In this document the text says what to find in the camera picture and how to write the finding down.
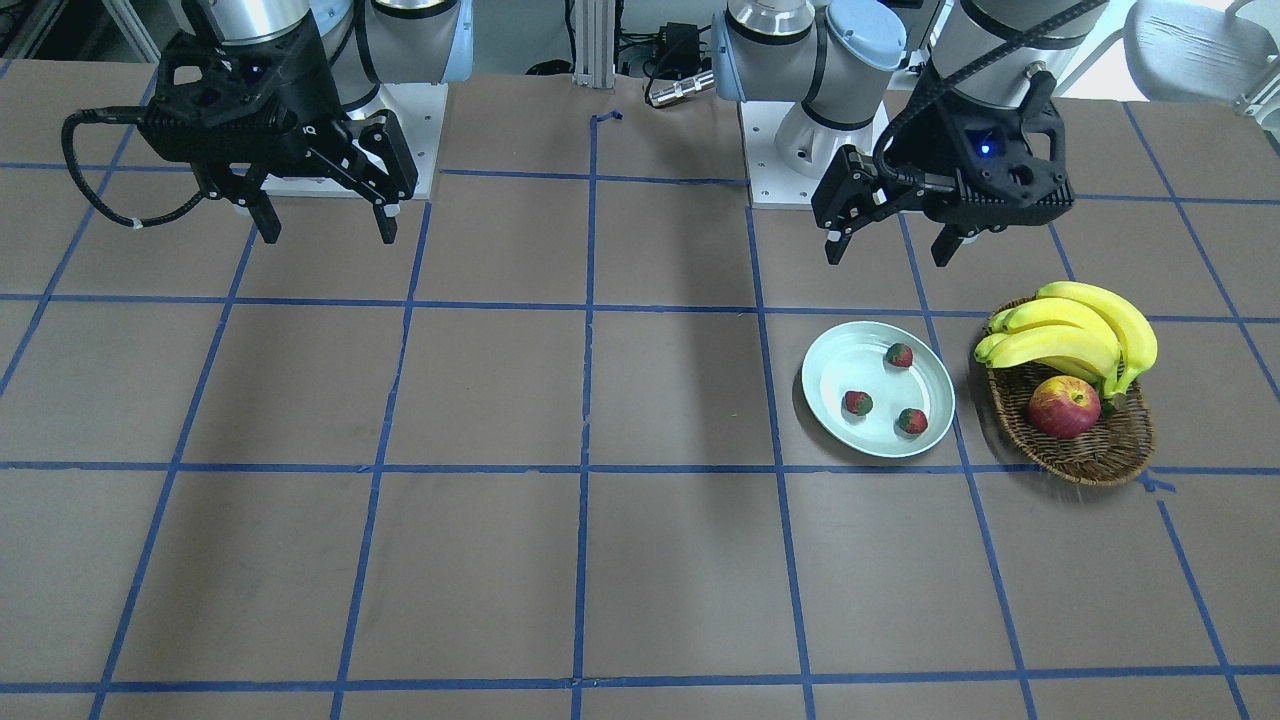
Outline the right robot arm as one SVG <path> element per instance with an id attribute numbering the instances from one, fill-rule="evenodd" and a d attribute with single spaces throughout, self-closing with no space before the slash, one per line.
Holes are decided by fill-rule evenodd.
<path id="1" fill-rule="evenodd" d="M 474 68 L 468 1 L 183 1 L 140 133 L 191 168 L 202 196 L 246 211 L 266 243 L 282 224 L 271 178 L 328 181 L 370 204 L 383 242 L 424 186 L 425 143 L 396 90 Z"/>

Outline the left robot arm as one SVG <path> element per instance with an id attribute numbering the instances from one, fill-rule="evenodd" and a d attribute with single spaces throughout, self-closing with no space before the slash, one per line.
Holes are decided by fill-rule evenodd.
<path id="1" fill-rule="evenodd" d="M 980 233 L 1046 225 L 1074 202 L 1061 70 L 1102 1 L 957 1 L 905 108 L 874 131 L 908 27 L 882 1 L 730 1 L 713 23 L 717 94 L 792 105 L 783 147 L 838 264 L 864 227 L 902 211 L 940 224 L 945 266 Z"/>

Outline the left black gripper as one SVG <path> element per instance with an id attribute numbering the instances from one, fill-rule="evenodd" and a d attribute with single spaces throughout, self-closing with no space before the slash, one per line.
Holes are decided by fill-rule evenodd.
<path id="1" fill-rule="evenodd" d="M 913 92 L 905 122 L 886 145 L 884 164 L 906 181 L 881 174 L 874 158 L 851 145 L 832 158 L 812 199 L 826 233 L 827 263 L 837 266 L 851 232 L 899 211 L 922 211 L 942 224 L 931 245 L 946 268 L 966 234 L 1009 225 L 1043 225 L 1069 211 L 1065 124 L 1052 101 L 1057 79 L 1044 65 L 1016 72 L 1024 83 L 1009 108 L 988 105 L 951 88 L 928 67 Z"/>

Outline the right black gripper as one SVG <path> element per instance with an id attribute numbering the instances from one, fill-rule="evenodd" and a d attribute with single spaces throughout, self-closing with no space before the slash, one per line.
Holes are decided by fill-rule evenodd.
<path id="1" fill-rule="evenodd" d="M 234 164 L 276 177 L 332 179 L 374 204 L 385 245 L 396 242 L 398 202 L 417 182 L 390 111 L 366 120 L 346 115 L 315 26 L 246 45 L 177 33 L 163 50 L 140 133 L 160 158 L 205 169 L 215 190 L 234 199 L 253 192 L 230 177 Z M 248 214 L 264 243 L 276 243 L 282 222 L 270 196 L 256 193 Z"/>

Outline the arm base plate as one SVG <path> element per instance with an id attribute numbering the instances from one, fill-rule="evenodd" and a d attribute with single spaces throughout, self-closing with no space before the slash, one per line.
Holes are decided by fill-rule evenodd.
<path id="1" fill-rule="evenodd" d="M 890 122 L 883 104 L 869 124 L 851 131 L 813 120 L 797 102 L 741 102 L 739 117 L 751 205 L 780 210 L 809 210 L 836 151 L 852 145 L 870 154 Z"/>
<path id="2" fill-rule="evenodd" d="M 436 173 L 443 120 L 449 95 L 449 85 L 383 85 L 369 102 L 348 114 L 353 120 L 365 120 L 381 110 L 393 111 L 412 154 L 419 177 L 412 197 L 429 200 Z M 271 197 L 357 199 L 347 190 L 326 178 L 280 178 L 269 176 L 262 188 Z"/>

